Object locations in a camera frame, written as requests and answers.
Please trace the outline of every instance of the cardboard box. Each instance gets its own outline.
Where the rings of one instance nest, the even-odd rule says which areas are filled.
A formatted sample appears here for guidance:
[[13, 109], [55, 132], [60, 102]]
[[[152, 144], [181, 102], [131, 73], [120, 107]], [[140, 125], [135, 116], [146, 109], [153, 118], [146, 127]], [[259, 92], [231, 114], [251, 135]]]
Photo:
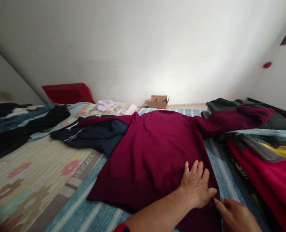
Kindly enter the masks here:
[[143, 106], [148, 108], [166, 109], [170, 97], [167, 95], [152, 95], [151, 99], [147, 99]]

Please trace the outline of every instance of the black clothing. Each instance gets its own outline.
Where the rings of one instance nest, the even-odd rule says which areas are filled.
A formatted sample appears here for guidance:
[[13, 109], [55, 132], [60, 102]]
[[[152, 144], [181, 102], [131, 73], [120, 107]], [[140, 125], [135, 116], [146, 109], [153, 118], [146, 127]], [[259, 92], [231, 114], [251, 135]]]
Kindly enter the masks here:
[[128, 130], [128, 126], [119, 120], [98, 123], [87, 127], [77, 127], [86, 118], [79, 117], [75, 122], [50, 133], [50, 137], [63, 141], [73, 148], [93, 148], [109, 157]]
[[16, 127], [0, 133], [0, 158], [24, 145], [33, 133], [51, 129], [69, 116], [70, 113], [65, 105], [57, 105], [44, 117], [34, 119], [24, 127]]

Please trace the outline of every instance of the red plastic crate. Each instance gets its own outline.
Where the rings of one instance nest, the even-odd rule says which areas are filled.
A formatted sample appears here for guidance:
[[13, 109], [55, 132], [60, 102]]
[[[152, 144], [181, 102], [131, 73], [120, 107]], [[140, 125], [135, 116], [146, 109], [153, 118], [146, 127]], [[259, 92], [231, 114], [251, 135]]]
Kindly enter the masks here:
[[90, 102], [94, 104], [90, 89], [84, 83], [42, 86], [52, 103], [75, 104]]

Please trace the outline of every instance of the blue striped rug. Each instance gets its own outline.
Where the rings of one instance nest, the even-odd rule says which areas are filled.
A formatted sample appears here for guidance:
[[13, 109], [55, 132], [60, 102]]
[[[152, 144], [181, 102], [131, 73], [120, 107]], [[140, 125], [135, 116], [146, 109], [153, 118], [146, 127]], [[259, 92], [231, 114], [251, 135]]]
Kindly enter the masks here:
[[[140, 115], [157, 109], [143, 108]], [[178, 109], [176, 111], [188, 116], [200, 116], [201, 110]], [[268, 224], [244, 186], [233, 163], [226, 156], [222, 146], [213, 139], [205, 140], [205, 147], [215, 173], [221, 198], [231, 197], [244, 204], [257, 219], [262, 231], [269, 232]], [[121, 209], [97, 201], [86, 201], [86, 197], [96, 181], [98, 173], [106, 162], [102, 158], [89, 176], [67, 201], [45, 231], [100, 231], [111, 232], [131, 215]]]

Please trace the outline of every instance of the sweatshirt sleeve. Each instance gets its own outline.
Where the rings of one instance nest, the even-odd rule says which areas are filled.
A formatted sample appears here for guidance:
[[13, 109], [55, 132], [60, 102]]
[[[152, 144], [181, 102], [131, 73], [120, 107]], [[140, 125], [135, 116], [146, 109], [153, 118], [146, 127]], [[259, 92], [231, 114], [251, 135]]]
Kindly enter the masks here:
[[265, 107], [239, 106], [235, 111], [214, 112], [207, 119], [194, 116], [191, 125], [203, 139], [208, 139], [229, 131], [259, 128], [274, 114], [273, 109]]
[[92, 126], [101, 122], [112, 121], [112, 120], [120, 120], [124, 122], [127, 126], [130, 126], [131, 123], [138, 121], [140, 118], [139, 114], [135, 112], [133, 115], [123, 115], [116, 117], [91, 117], [80, 122], [77, 127], [87, 127]]

